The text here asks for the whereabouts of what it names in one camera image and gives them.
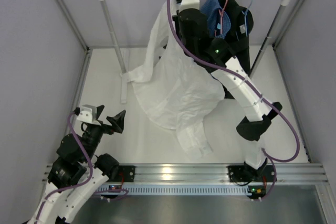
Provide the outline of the white shirt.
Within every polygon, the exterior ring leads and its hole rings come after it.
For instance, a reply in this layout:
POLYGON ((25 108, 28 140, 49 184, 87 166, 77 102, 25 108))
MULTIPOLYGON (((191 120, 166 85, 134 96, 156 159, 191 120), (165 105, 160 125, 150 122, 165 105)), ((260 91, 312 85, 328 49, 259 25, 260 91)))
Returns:
POLYGON ((182 150, 196 160, 212 152, 203 120, 223 101, 225 92, 204 68, 184 54, 175 40, 168 17, 175 15, 163 5, 151 29, 144 63, 125 74, 149 120, 175 130, 182 150))

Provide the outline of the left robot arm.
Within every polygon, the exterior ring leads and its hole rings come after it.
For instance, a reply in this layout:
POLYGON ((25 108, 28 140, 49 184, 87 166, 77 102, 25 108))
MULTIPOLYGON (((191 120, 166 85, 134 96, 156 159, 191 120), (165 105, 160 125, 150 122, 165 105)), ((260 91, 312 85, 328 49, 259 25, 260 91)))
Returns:
POLYGON ((92 158, 102 137, 124 130, 123 110, 99 119, 104 105, 83 105, 68 116, 70 133, 61 140, 43 196, 28 223, 72 223, 86 201, 107 181, 124 182, 124 168, 110 154, 92 158))

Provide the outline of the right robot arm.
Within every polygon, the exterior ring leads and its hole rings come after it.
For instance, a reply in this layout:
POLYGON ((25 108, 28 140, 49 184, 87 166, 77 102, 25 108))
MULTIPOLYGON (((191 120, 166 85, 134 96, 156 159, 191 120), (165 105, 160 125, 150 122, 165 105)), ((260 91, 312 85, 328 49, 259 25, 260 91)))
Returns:
POLYGON ((230 94, 245 112, 245 117, 236 127, 244 139, 245 161, 241 170, 230 176, 231 181, 257 181, 267 165, 267 157, 261 150, 264 146, 261 136, 271 126, 276 111, 282 109, 281 103, 275 102, 270 106, 263 103, 262 94, 253 86, 227 42, 210 36, 207 17, 198 9, 179 11, 173 20, 185 54, 219 81, 225 93, 230 94))

